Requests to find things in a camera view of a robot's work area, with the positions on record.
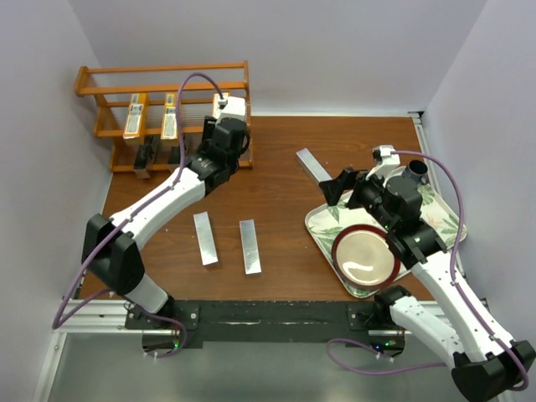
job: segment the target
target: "brown tabletop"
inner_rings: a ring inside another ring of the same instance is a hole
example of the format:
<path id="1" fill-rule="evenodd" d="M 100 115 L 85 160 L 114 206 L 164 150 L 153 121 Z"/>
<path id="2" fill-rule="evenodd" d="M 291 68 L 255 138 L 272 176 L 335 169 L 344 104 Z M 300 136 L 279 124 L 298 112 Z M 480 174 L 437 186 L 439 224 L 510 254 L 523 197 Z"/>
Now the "brown tabletop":
<path id="1" fill-rule="evenodd" d="M 413 121 L 398 117 L 252 117 L 254 167 L 240 170 L 207 198 L 162 227 L 142 251 L 147 274 L 177 299 L 355 300 L 343 288 L 304 224 L 323 196 L 296 161 L 307 147 L 332 175 L 346 166 L 371 168 L 372 148 L 392 144 L 419 151 Z M 402 157 L 402 163 L 409 159 Z M 140 180 L 115 174 L 104 215 L 133 204 L 168 173 Z M 209 213 L 219 266 L 204 268 L 193 214 Z M 260 276 L 246 276 L 239 221 L 254 219 Z M 412 275 L 395 282 L 421 300 L 430 293 Z M 81 296 L 104 285 L 91 273 Z"/>

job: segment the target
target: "yellow box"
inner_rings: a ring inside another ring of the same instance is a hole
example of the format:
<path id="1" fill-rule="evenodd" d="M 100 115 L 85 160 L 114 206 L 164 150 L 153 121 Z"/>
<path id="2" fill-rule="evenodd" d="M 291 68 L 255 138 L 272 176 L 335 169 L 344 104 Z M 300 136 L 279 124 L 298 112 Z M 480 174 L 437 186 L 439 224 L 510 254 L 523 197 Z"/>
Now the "yellow box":
<path id="1" fill-rule="evenodd" d="M 132 94 L 125 129 L 123 130 L 123 140 L 127 144 L 143 144 L 148 109 L 149 97 L 147 94 Z"/>
<path id="2" fill-rule="evenodd" d="M 166 93 L 164 99 L 164 114 L 162 116 L 162 130 L 160 131 L 160 142 L 163 145 L 172 147 L 178 146 L 177 133 L 177 94 L 175 92 Z"/>

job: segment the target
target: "white wall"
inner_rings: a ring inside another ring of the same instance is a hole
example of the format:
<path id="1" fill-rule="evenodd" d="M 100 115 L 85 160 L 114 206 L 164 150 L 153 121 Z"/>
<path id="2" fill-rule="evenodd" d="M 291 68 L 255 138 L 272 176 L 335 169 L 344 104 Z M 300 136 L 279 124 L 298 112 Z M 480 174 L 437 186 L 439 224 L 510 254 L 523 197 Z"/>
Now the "white wall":
<path id="1" fill-rule="evenodd" d="M 248 59 L 252 111 L 430 102 L 485 0 L 70 0 L 103 66 Z"/>
<path id="2" fill-rule="evenodd" d="M 489 0 L 425 112 L 432 153 L 466 201 L 469 282 L 518 339 L 536 345 L 536 3 Z M 450 184 L 441 189 L 453 201 Z M 518 401 L 536 400 L 533 383 Z"/>
<path id="3" fill-rule="evenodd" d="M 0 400 L 31 399 L 54 310 L 102 208 L 109 151 L 74 95 L 98 65 L 66 0 L 0 2 Z"/>

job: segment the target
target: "leaf pattern tray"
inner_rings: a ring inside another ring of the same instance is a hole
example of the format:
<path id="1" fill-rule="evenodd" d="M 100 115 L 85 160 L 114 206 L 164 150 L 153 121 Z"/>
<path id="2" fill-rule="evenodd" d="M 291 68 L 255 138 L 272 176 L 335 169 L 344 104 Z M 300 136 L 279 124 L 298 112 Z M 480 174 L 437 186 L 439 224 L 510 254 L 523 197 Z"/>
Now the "leaf pattern tray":
<path id="1" fill-rule="evenodd" d="M 404 169 L 404 166 L 396 168 L 387 178 L 402 174 Z M 445 242 L 447 248 L 450 249 L 454 245 L 456 232 L 458 231 L 458 217 L 429 184 L 419 185 L 418 190 L 422 195 L 422 206 L 420 211 L 423 220 L 435 229 Z M 365 212 L 364 209 L 350 210 L 345 207 L 351 193 L 352 192 L 345 193 L 341 197 L 338 205 L 333 207 L 328 207 L 327 204 L 321 205 L 307 214 L 305 218 L 305 226 L 307 227 L 307 230 L 332 268 L 332 245 L 341 230 L 352 224 L 370 224 L 384 230 L 372 216 Z M 464 225 L 461 239 L 464 240 L 466 236 L 467 230 Z M 339 276 L 334 268 L 333 272 L 335 272 L 335 275 L 337 275 L 348 293 L 354 297 L 366 298 L 377 292 L 359 289 L 350 285 Z M 398 280 L 407 274 L 409 274 L 408 270 L 402 265 L 400 267 L 400 273 L 396 279 Z"/>

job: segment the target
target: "wooden shelf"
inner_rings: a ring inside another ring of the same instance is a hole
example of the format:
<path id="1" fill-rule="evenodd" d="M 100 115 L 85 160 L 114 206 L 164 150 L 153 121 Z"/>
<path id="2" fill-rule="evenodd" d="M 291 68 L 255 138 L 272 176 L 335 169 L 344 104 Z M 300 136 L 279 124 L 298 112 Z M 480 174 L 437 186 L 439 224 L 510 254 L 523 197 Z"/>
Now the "wooden shelf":
<path id="1" fill-rule="evenodd" d="M 249 82 L 249 69 L 248 62 L 241 63 L 227 63 L 227 64 L 182 64 L 182 65 L 153 65 L 153 66 L 139 66 L 139 67 L 110 67 L 104 69 L 89 69 L 88 67 L 80 67 L 78 76 L 75 82 L 75 94 L 77 96 L 93 96 L 97 104 L 97 113 L 94 125 L 94 133 L 97 138 L 110 138 L 113 141 L 113 148 L 110 159 L 110 170 L 114 173 L 132 172 L 132 164 L 136 155 L 136 147 L 129 146 L 123 141 L 123 126 L 124 121 L 118 121 L 118 114 L 113 110 L 116 108 L 127 108 L 130 105 L 129 101 L 121 100 L 121 96 L 124 99 L 124 95 L 131 95 L 135 93 L 147 93 L 147 94 L 163 94 L 165 92 L 176 92 L 180 88 L 180 80 L 172 84 L 155 84 L 155 85 L 141 85 L 140 80 L 136 77 L 157 76 L 157 73 L 170 73 L 176 72 L 194 72 L 196 70 L 243 70 L 243 80 L 224 80 L 218 82 L 218 86 L 222 91 L 234 91 L 233 95 L 236 95 L 236 91 L 240 94 L 244 94 L 247 108 L 247 125 L 251 135 L 251 105 L 250 105 L 250 82 Z M 99 79 L 102 75 L 111 75 L 109 80 L 106 80 L 107 84 L 116 84 L 114 79 L 118 76 L 122 76 L 120 85 L 99 85 L 101 81 Z M 127 79 L 133 80 L 129 82 L 130 85 L 124 85 Z M 193 82 L 184 86 L 184 90 L 193 93 L 188 99 L 181 100 L 181 106 L 193 107 L 193 113 L 189 115 L 186 111 L 183 113 L 184 121 L 182 122 L 183 134 L 202 134 L 203 125 L 202 117 L 199 115 L 201 109 L 196 108 L 196 105 L 211 105 L 213 98 L 207 97 L 206 91 L 215 92 L 212 84 L 208 82 Z M 199 97 L 195 96 L 195 92 L 202 92 Z M 149 96 L 149 107 L 151 106 L 163 106 L 163 95 L 156 96 L 162 99 L 151 99 Z M 146 136 L 160 136 L 161 125 L 155 121 L 153 115 L 152 124 L 145 130 Z M 253 166 L 253 150 L 252 142 L 250 143 L 250 149 L 247 155 L 247 160 L 240 160 L 241 168 L 252 168 Z M 157 154 L 157 160 L 147 170 L 152 171 L 166 171 L 168 165 L 162 160 L 165 155 L 160 157 Z"/>

